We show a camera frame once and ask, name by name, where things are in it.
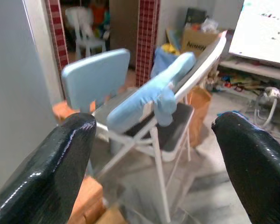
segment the yellow object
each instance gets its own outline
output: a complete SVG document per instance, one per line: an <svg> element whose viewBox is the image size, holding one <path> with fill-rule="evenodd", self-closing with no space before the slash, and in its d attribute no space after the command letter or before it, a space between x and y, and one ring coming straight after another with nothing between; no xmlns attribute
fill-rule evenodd
<svg viewBox="0 0 280 224"><path fill-rule="evenodd" d="M181 53L177 49L175 49L175 47L170 43L163 44L162 49L166 53L174 54L174 55L177 55L177 56L181 55Z"/></svg>

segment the chair seat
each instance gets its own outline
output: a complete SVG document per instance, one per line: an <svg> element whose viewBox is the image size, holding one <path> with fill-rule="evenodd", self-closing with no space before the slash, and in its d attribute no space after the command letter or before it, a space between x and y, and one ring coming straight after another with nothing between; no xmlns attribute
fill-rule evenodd
<svg viewBox="0 0 280 224"><path fill-rule="evenodd" d="M77 40L77 44L83 47L89 46L89 47L99 47L105 44L105 41L98 39L98 38L93 38L93 39L88 39L88 40Z"/></svg>
<svg viewBox="0 0 280 224"><path fill-rule="evenodd" d="M178 103L176 111L172 114L173 122L167 127L162 127L157 124L160 149L163 152L170 153L176 151L180 147L179 143L181 138L184 137L183 134L188 128L189 121L193 113L194 108L191 105ZM151 114L141 123L138 123L136 126L128 130L126 134L134 136L152 119L153 116L154 115ZM148 138L150 138L149 133L144 136L144 139Z"/></svg>
<svg viewBox="0 0 280 224"><path fill-rule="evenodd" d="M138 88L131 87L128 88L126 91L116 95L115 97L111 98L101 107L99 107L93 115L95 116L98 123L106 126L106 121L109 113L114 110L119 104L121 104L124 100L126 100L129 96L134 94Z"/></svg>

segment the tiled floor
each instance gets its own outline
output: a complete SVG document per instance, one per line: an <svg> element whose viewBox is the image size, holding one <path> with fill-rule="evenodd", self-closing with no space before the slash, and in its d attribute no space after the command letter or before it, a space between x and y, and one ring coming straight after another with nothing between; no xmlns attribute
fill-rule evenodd
<svg viewBox="0 0 280 224"><path fill-rule="evenodd" d="M204 140L192 150L192 161L182 156L168 189L174 224L249 224L248 216L229 180L224 160L211 130L217 113L240 110L245 101L214 94L204 121ZM111 155L108 143L97 140L91 160L98 172ZM167 179L174 163L164 163ZM112 171L99 179L109 203L120 200L126 207L143 215L151 223L162 224L164 214L154 159L133 150ZM150 223L130 221L130 223Z"/></svg>

